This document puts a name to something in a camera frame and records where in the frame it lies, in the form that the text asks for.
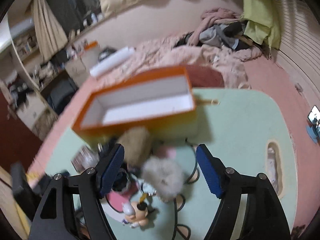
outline figurine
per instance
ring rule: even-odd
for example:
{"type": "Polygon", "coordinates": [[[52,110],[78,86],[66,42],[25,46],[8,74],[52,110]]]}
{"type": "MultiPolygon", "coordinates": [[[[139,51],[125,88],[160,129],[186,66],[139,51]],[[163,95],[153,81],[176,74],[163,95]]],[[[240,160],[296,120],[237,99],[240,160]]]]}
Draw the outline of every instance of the figurine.
{"type": "Polygon", "coordinates": [[[145,202],[128,202],[125,204],[122,204],[123,212],[125,214],[124,219],[122,220],[122,223],[130,224],[131,228],[136,227],[144,227],[148,224],[149,220],[146,217],[148,215],[148,208],[147,204],[145,202]]]}

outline white paper roll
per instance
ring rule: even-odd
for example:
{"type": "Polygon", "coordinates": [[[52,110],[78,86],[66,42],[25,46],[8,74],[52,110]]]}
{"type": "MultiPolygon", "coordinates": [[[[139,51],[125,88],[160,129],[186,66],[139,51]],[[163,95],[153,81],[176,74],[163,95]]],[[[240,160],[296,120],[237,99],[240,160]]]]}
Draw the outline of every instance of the white paper roll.
{"type": "Polygon", "coordinates": [[[117,52],[111,54],[106,59],[102,60],[97,65],[93,66],[90,69],[90,75],[95,78],[103,75],[105,72],[113,69],[114,67],[125,62],[133,53],[135,52],[134,48],[125,47],[117,52]]]}

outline phone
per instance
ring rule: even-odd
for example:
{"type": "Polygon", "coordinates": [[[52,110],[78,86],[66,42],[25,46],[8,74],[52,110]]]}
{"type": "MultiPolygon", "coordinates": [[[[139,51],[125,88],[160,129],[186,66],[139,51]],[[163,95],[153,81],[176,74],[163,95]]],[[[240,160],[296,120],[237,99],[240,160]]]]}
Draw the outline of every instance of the phone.
{"type": "Polygon", "coordinates": [[[308,115],[308,119],[311,122],[313,127],[316,128],[317,126],[319,126],[319,124],[320,124],[320,111],[316,106],[314,106],[311,109],[311,112],[308,115]]]}

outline brown plush toy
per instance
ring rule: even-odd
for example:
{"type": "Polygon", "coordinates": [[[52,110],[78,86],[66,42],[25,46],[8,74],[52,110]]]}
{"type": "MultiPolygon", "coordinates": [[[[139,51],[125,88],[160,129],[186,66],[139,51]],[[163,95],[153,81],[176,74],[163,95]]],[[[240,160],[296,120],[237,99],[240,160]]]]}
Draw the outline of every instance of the brown plush toy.
{"type": "Polygon", "coordinates": [[[127,130],[117,141],[124,147],[124,161],[129,167],[140,168],[149,158],[152,138],[144,126],[127,130]]]}

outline mint green table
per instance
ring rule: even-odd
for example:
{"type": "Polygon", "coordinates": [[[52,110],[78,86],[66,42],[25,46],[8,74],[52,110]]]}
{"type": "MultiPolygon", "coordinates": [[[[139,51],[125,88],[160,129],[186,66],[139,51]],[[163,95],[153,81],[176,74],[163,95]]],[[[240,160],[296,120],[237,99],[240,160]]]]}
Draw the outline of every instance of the mint green table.
{"type": "MultiPolygon", "coordinates": [[[[292,142],[277,104],[267,95],[253,90],[229,89],[194,89],[194,94],[202,99],[218,99],[217,106],[198,106],[199,129],[196,137],[189,142],[205,143],[213,156],[222,160],[226,167],[233,167],[239,173],[256,176],[259,172],[267,173],[267,148],[270,141],[277,143],[280,149],[283,190],[280,201],[292,229],[297,205],[297,171],[292,149],[292,142]]],[[[75,175],[70,160],[84,142],[71,130],[65,131],[55,148],[45,169],[47,174],[67,169],[75,175]]],[[[175,160],[186,174],[191,174],[195,165],[195,156],[191,147],[184,140],[166,142],[175,146],[175,160]]],[[[161,203],[153,198],[152,206],[158,212],[150,215],[152,222],[147,228],[131,229],[123,226],[111,217],[106,207],[106,217],[119,240],[172,239],[175,233],[175,216],[178,224],[191,229],[190,239],[203,239],[215,216],[220,200],[212,195],[199,170],[197,182],[185,185],[182,194],[186,199],[184,207],[176,212],[173,202],[161,203]]],[[[137,200],[140,193],[132,199],[137,200]]],[[[244,218],[246,195],[241,198],[241,205],[232,239],[237,239],[244,218]]],[[[183,239],[177,233],[175,239],[183,239]]]]}

